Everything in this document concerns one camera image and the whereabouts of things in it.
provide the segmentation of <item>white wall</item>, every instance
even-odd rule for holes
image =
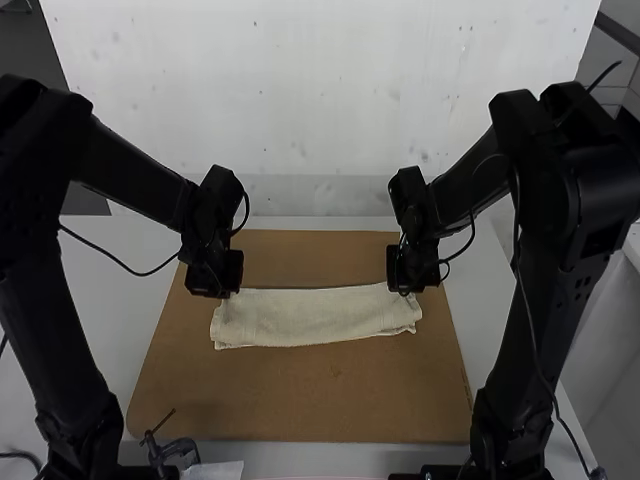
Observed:
[[[574,78],[598,0],[48,0],[69,86],[181,173],[451,165],[498,92]]]

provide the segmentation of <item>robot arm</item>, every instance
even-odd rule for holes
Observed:
[[[79,95],[0,79],[0,322],[33,391],[49,444],[47,478],[55,479],[127,474],[117,466],[122,413],[94,363],[60,259],[58,217],[69,182],[180,233],[192,293],[225,298],[242,279],[242,252],[229,247],[246,194],[233,173],[214,166],[197,186],[91,110]],[[143,470],[135,477],[152,477]]]
[[[640,164],[578,83],[552,85],[539,101],[525,90],[501,93],[489,108],[492,128],[450,171],[428,185],[417,167],[390,181],[406,242],[387,247],[387,282],[400,292],[438,285],[438,239],[511,192],[521,228],[518,285],[498,358],[475,399],[476,468],[461,478],[549,478],[549,390],[594,285],[638,218]],[[460,467],[423,470],[437,480],[456,478]]]

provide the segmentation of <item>brown cork surface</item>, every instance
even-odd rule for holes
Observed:
[[[386,232],[247,230],[245,287],[385,281]],[[418,296],[417,334],[296,348],[215,351],[219,300],[191,296],[181,265],[127,412],[136,437],[172,408],[162,437],[297,442],[466,443],[471,400],[442,287]]]

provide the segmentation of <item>black cable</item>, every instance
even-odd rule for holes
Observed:
[[[449,278],[449,274],[451,273],[451,264],[449,264],[449,262],[443,262],[443,265],[447,266],[447,273],[445,273],[444,276],[440,279],[440,283]]]
[[[471,177],[470,177],[470,191],[471,191],[471,200],[470,200],[470,206],[469,206],[469,223],[471,224],[471,236],[469,237],[469,239],[467,240],[467,243],[465,243],[462,248],[460,248],[460,250],[458,250],[457,252],[449,255],[448,257],[438,260],[435,263],[431,263],[429,265],[424,265],[420,274],[417,276],[418,280],[416,280],[413,284],[411,284],[409,287],[407,287],[405,290],[398,290],[398,293],[400,294],[400,296],[402,297],[406,297],[407,295],[409,295],[411,293],[411,289],[413,289],[416,284],[418,283],[419,279],[422,277],[422,275],[424,275],[424,273],[427,271],[427,269],[435,266],[435,265],[447,265],[448,270],[447,273],[445,274],[444,278],[442,278],[440,280],[440,282],[443,282],[451,273],[451,265],[449,265],[449,262],[451,262],[451,260],[454,260],[456,258],[458,258],[460,255],[462,255],[464,252],[466,252],[469,247],[471,247],[471,244],[473,243],[473,241],[476,238],[476,223],[475,223],[475,216],[474,216],[474,212],[473,212],[473,180],[474,177],[476,175],[476,173],[478,172],[478,170],[480,169],[480,167],[482,165],[484,165],[487,161],[495,158],[495,157],[503,157],[504,154],[502,153],[492,153],[491,155],[486,156],[485,158],[483,158],[480,163],[478,163],[478,165],[476,165],[476,168],[473,169],[473,172],[471,172]],[[398,261],[400,260],[400,249],[402,247],[402,243],[403,240],[405,239],[405,234],[404,232],[402,233],[402,235],[400,236],[400,241],[398,242],[398,250],[396,251],[396,260],[395,260],[395,265],[394,265],[394,270],[395,270],[395,275],[396,275],[396,282],[398,281]]]
[[[42,480],[42,478],[44,478],[46,473],[47,473],[47,466],[45,465],[44,468],[42,468],[42,470],[40,470],[38,474],[35,477],[33,477],[33,480]]]
[[[569,118],[571,114],[578,109],[580,104],[582,104],[582,102],[584,102],[584,100],[589,95],[591,95],[591,92],[593,92],[593,90],[600,84],[600,82],[604,80],[605,77],[609,75],[621,63],[622,63],[622,60],[617,60],[613,62],[611,65],[609,65],[607,68],[605,68],[604,71],[600,75],[598,75],[598,77],[593,81],[593,83],[589,85],[589,87],[585,91],[584,96],[580,98],[577,102],[575,102],[573,105],[571,105],[569,109],[566,112],[564,112],[564,114],[562,114],[560,118],[558,118],[558,120],[556,120],[556,127],[559,127],[560,125],[562,125],[565,122],[565,120]]]
[[[246,225],[247,220],[249,220],[250,207],[249,207],[249,195],[247,195],[247,192],[242,193],[242,198],[244,198],[244,219],[242,220],[242,223],[238,226],[238,228],[234,228],[233,230],[231,230],[232,237],[236,235],[240,230],[242,230]]]
[[[64,225],[60,225],[60,230],[62,230],[64,233],[66,233],[67,235],[75,238],[76,240],[78,240],[80,243],[84,243],[87,247],[91,247],[94,250],[100,252],[101,254],[103,254],[105,257],[111,259],[112,261],[114,261],[115,263],[117,263],[118,265],[120,265],[122,268],[124,268],[127,272],[129,272],[131,275],[134,275],[136,277],[148,277],[150,275],[153,275],[154,273],[159,272],[160,270],[162,270],[164,267],[166,267],[169,263],[171,263],[171,261],[173,259],[175,259],[178,256],[179,252],[174,253],[173,255],[171,255],[169,258],[167,258],[164,262],[162,262],[160,265],[158,265],[157,267],[149,270],[148,272],[136,272],[135,270],[133,270],[131,267],[129,267],[126,263],[124,263],[122,260],[120,260],[118,257],[116,257],[114,254],[108,252],[107,250],[105,250],[102,247],[99,247],[98,245],[96,245],[93,242],[90,242],[89,240],[87,240],[86,238],[80,236],[79,234],[77,234],[76,232],[74,232],[73,230],[70,230],[69,228],[65,227]]]
[[[5,333],[2,336],[2,341],[0,341],[0,358],[2,358],[2,354],[4,353],[4,349],[7,348],[7,342],[9,341],[9,337]]]
[[[458,475],[456,475],[456,480],[460,480],[462,478],[462,473],[469,468],[469,465],[471,465],[471,462],[473,461],[473,458],[471,457],[471,454],[469,454],[469,456],[467,457],[467,459],[464,461],[464,463],[462,465],[460,465],[460,470],[458,470]]]
[[[589,468],[587,467],[587,462],[585,461],[584,456],[582,455],[580,446],[578,445],[578,442],[576,441],[576,438],[574,437],[573,432],[569,428],[569,425],[567,425],[566,422],[560,417],[560,408],[558,406],[558,399],[556,397],[556,394],[553,391],[553,388],[551,388],[551,385],[549,384],[547,379],[544,377],[544,374],[542,373],[542,367],[540,366],[540,359],[538,358],[538,344],[536,342],[535,328],[533,325],[533,315],[531,314],[529,300],[527,299],[527,294],[525,293],[524,283],[522,281],[522,274],[520,272],[520,242],[518,241],[519,240],[518,231],[520,227],[520,175],[518,173],[518,169],[515,166],[515,164],[513,165],[513,172],[514,172],[515,187],[516,187],[515,213],[513,216],[513,259],[514,259],[513,269],[516,275],[517,286],[520,288],[520,293],[522,294],[525,310],[527,312],[527,320],[529,322],[529,336],[531,338],[531,350],[533,353],[533,363],[536,370],[536,375],[538,376],[538,380],[540,381],[540,383],[542,383],[545,390],[549,394],[549,397],[551,398],[551,402],[553,403],[553,409],[556,412],[556,419],[558,423],[562,425],[562,428],[564,428],[565,432],[569,436],[569,439],[573,444],[573,448],[575,449],[578,455],[578,458],[580,459],[580,463],[582,464],[582,468],[584,470],[585,475],[587,476],[587,478],[590,478]]]
[[[0,459],[3,459],[3,458],[4,459],[19,458],[22,460],[27,460],[31,462],[31,465],[33,465],[33,468],[36,469],[36,472],[40,472],[40,470],[42,469],[42,463],[40,463],[40,460],[38,459],[38,457],[36,457],[33,453],[25,452],[24,450],[12,450],[11,452],[1,452]]]

